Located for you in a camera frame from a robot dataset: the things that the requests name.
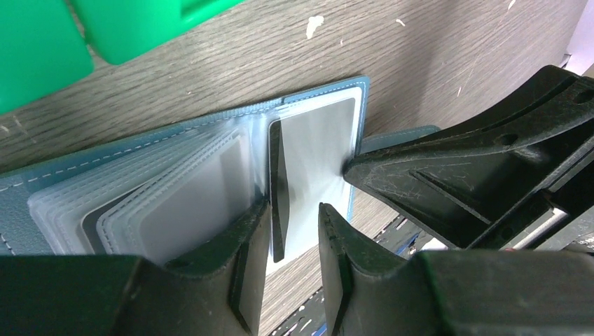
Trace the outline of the dark credit card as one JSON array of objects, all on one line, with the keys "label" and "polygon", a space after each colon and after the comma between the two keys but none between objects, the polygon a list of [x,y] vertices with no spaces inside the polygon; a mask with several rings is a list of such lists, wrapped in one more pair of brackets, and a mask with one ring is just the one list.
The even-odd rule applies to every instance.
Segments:
[{"label": "dark credit card", "polygon": [[354,97],[297,106],[269,127],[272,262],[283,265],[318,242],[318,206],[349,212],[352,187],[343,165],[354,156],[360,101]]}]

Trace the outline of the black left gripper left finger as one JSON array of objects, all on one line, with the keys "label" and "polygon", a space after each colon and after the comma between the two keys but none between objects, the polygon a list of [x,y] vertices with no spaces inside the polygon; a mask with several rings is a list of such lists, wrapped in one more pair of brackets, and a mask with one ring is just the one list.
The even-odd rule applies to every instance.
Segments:
[{"label": "black left gripper left finger", "polygon": [[136,255],[4,256],[2,335],[256,335],[270,238],[261,200],[159,266]]}]

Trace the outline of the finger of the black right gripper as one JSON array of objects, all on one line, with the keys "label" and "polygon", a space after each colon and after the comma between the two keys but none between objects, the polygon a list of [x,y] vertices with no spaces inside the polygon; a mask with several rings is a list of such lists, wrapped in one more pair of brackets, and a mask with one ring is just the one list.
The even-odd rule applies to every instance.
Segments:
[{"label": "finger of the black right gripper", "polygon": [[545,66],[486,111],[362,153],[345,180],[446,244],[501,249],[545,211],[593,222],[593,79]]}]

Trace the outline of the blue card holder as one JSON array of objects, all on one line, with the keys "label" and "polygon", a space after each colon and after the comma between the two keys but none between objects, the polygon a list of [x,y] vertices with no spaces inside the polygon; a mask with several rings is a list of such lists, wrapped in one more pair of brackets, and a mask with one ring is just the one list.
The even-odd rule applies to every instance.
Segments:
[{"label": "blue card holder", "polygon": [[1,254],[115,253],[165,264],[270,198],[270,124],[317,98],[359,99],[354,156],[437,131],[428,125],[364,137],[369,88],[359,76],[5,173]]}]

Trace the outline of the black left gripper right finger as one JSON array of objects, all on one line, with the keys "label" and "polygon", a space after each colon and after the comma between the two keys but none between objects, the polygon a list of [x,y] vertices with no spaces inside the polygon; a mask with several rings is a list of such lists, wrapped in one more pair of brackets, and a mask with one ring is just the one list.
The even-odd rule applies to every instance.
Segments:
[{"label": "black left gripper right finger", "polygon": [[[358,233],[330,204],[321,225],[336,219]],[[566,251],[427,251],[423,258],[433,334],[592,335],[593,257]]]}]

